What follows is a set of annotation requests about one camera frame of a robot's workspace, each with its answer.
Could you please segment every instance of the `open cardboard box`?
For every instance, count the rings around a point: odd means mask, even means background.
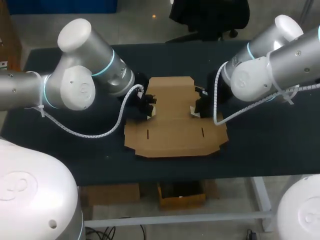
[[[125,146],[147,158],[206,156],[228,141],[225,124],[191,114],[199,98],[189,76],[152,77],[146,94],[157,99],[155,115],[148,121],[127,121]]]

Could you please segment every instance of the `black cable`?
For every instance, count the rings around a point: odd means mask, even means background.
[[[87,236],[87,235],[90,235],[90,234],[97,234],[98,237],[99,237],[99,239],[100,239],[100,240],[103,240],[102,237],[99,235],[100,233],[101,233],[101,234],[104,234],[102,231],[97,231],[97,230],[95,230],[95,229],[93,229],[93,228],[91,228],[91,227],[88,227],[88,226],[86,226],[85,229],[90,230],[90,232],[86,232],[86,233],[85,233],[86,236]]]
[[[145,229],[144,226],[140,225],[142,232],[143,232],[143,240],[146,240],[146,233],[145,233]]]
[[[130,219],[130,217],[120,217],[120,219]],[[142,233],[143,233],[143,240],[147,240],[144,226],[140,225],[140,227],[141,227]],[[92,227],[88,227],[88,226],[86,226],[85,228],[86,228],[87,230],[90,230],[90,231],[86,232],[86,235],[97,234],[100,240],[113,240],[114,237],[115,237],[115,234],[116,234],[116,227],[115,227],[115,226],[113,226],[113,227],[111,228],[111,230],[110,230],[109,233],[107,233],[109,227],[107,227],[107,228],[104,230],[104,232],[95,230],[95,229],[93,229]]]

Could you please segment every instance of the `cardboard box blank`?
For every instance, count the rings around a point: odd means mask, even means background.
[[[110,205],[140,200],[139,184],[84,186],[80,188],[81,205]]]
[[[205,156],[228,141],[225,124],[190,113],[199,98],[191,77],[152,77],[147,94],[157,99],[155,116],[145,122],[128,121],[125,146],[147,158]]]

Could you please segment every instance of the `brown cardboard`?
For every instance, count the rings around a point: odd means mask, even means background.
[[[147,158],[205,156],[228,141],[225,124],[191,115],[199,98],[189,76],[152,77],[146,94],[157,99],[155,116],[148,121],[127,121],[124,145]]]
[[[22,46],[5,0],[0,0],[0,39],[0,62],[7,61],[8,69],[19,71]]]
[[[84,186],[80,188],[83,206],[132,203],[140,200],[139,184]]]

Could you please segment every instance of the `black table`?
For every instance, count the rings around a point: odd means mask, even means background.
[[[208,72],[245,44],[225,41],[113,47],[133,71],[149,77],[191,76],[195,84],[205,87]],[[60,56],[57,48],[33,50],[25,70],[53,71]],[[83,139],[64,132],[33,109],[10,111],[1,136],[56,157],[70,169],[79,186],[320,173],[320,92],[299,92],[293,101],[294,105],[270,101],[229,121],[229,142],[219,154],[206,157],[136,157],[133,150],[124,147],[123,124],[109,137]],[[226,117],[243,106],[243,102],[231,99],[219,110]],[[119,109],[117,99],[98,91],[93,106],[85,111],[48,112],[74,131],[99,134],[115,124]],[[126,115],[130,114],[135,113],[128,110]]]

